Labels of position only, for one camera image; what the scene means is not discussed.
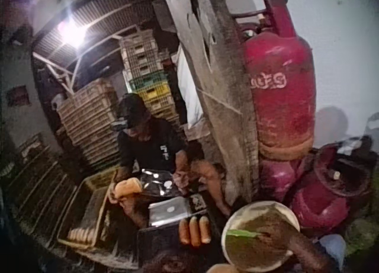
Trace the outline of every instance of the roof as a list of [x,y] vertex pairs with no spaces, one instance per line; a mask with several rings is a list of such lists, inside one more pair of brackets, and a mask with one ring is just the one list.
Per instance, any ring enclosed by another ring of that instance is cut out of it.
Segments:
[[33,52],[74,73],[76,62],[82,57],[80,68],[101,70],[107,62],[121,59],[117,36],[136,32],[136,27],[155,18],[154,0],[89,0],[69,9],[64,19],[73,19],[78,26],[87,26],[84,43],[78,48],[64,44],[58,32],[60,21],[34,43]]

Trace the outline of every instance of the person's hand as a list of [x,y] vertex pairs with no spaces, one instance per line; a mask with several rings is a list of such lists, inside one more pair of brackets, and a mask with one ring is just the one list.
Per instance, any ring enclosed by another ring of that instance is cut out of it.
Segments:
[[270,219],[267,224],[256,229],[261,233],[257,238],[270,247],[289,249],[294,239],[300,234],[294,226],[281,218]]
[[172,177],[174,179],[175,185],[180,190],[185,189],[190,182],[190,178],[188,177],[187,172],[184,172],[184,171],[177,171],[172,175]]
[[115,182],[111,182],[110,185],[109,185],[109,187],[108,187],[107,196],[108,196],[109,202],[111,204],[117,204],[118,203],[118,200],[114,196],[114,188],[115,188],[115,186],[116,186],[116,183]]

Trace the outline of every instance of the red gas cylinder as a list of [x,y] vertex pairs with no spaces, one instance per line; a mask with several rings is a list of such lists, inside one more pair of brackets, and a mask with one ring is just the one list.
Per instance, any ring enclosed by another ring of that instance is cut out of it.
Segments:
[[267,199],[283,202],[297,176],[291,162],[262,160],[260,179],[262,195]]
[[260,153],[293,160],[313,144],[316,86],[311,48],[296,35],[287,0],[264,0],[271,25],[244,43]]
[[361,195],[368,187],[369,173],[361,165],[338,159],[334,144],[322,147],[313,170],[302,178],[291,209],[303,229],[326,234],[347,218],[349,199]]

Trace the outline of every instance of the white bowl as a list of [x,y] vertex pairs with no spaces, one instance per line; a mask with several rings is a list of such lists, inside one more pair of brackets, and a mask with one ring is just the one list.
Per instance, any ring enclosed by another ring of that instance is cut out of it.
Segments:
[[[225,248],[226,232],[228,230],[237,229],[241,223],[245,223],[248,220],[255,219],[255,218],[267,213],[267,211],[269,210],[270,207],[272,207],[272,205],[274,205],[275,208],[281,214],[285,215],[286,218],[288,219],[288,221],[298,231],[300,231],[300,225],[298,223],[298,220],[297,220],[295,214],[288,207],[286,207],[283,204],[280,204],[280,203],[275,202],[275,201],[261,201],[261,202],[255,202],[255,203],[246,205],[246,206],[242,207],[241,209],[239,209],[237,212],[235,212],[228,219],[228,221],[224,227],[223,234],[221,236],[221,246],[223,248],[223,253],[224,253],[225,258],[228,260],[228,262],[230,264],[232,264],[238,268],[238,266],[230,260],[228,254],[226,252],[226,248]],[[267,207],[267,209],[257,210],[257,208],[264,208],[264,207]],[[239,268],[239,269],[242,269],[242,270],[247,271],[247,272],[268,272],[268,271],[272,271],[272,270],[280,267],[292,254],[293,254],[292,251],[288,250],[281,259],[279,259],[276,263],[274,263],[268,267],[257,266],[257,267],[250,267],[249,269],[246,269],[246,268],[245,269]]]

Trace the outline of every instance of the ceiling light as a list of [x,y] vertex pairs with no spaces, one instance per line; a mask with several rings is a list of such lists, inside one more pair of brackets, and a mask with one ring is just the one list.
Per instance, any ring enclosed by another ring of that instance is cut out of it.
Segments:
[[78,27],[72,20],[61,22],[58,30],[64,44],[78,48],[84,41],[86,27]]

